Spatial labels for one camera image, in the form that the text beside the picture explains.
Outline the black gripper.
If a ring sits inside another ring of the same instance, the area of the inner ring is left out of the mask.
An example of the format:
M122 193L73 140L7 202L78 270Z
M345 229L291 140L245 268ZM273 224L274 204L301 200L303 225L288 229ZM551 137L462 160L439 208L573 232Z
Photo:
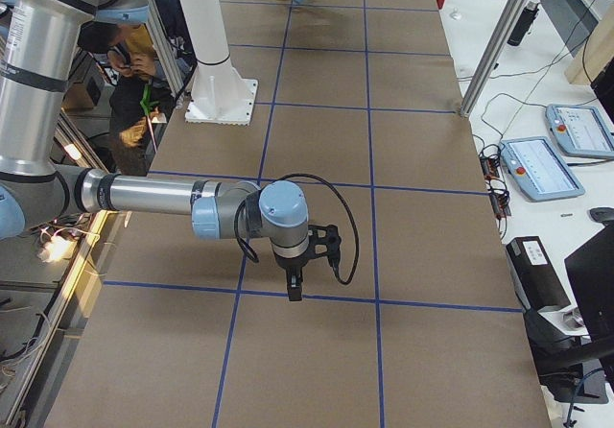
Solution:
M309 258L306 256L292 258L277 257L277 264L286 273L289 301L302 301L302 270L308 263Z

